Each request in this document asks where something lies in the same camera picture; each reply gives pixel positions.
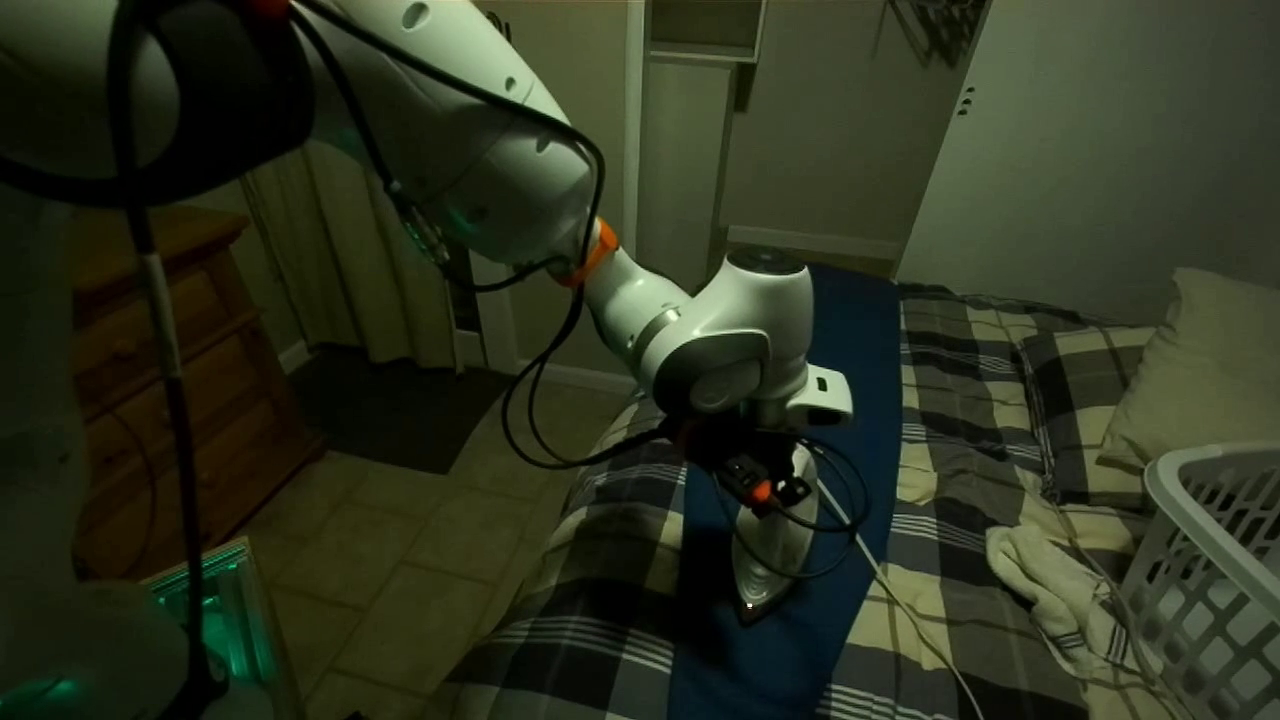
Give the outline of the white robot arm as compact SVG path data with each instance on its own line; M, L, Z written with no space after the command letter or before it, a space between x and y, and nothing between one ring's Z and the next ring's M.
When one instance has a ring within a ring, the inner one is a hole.
M151 211L306 139L361 161L437 247L549 273L679 423L780 439L842 422L807 355L810 278L725 260L704 292L643 267L598 211L602 152L475 0L0 0L3 586L0 695L46 720L199 720L203 626L70 568L89 437L70 384L65 209L122 215L169 430L188 390Z

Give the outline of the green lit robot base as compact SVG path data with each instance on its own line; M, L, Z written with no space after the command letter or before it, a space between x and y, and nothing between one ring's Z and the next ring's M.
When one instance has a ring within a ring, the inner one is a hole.
M305 720L243 540L203 558L210 694L188 710L188 573L85 580L35 602L3 586L0 720Z

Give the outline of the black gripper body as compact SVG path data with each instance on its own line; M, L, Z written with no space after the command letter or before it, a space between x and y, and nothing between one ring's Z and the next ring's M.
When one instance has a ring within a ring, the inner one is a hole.
M674 422L672 445L754 517L796 509L810 497L810 483L798 475L796 431L721 412Z

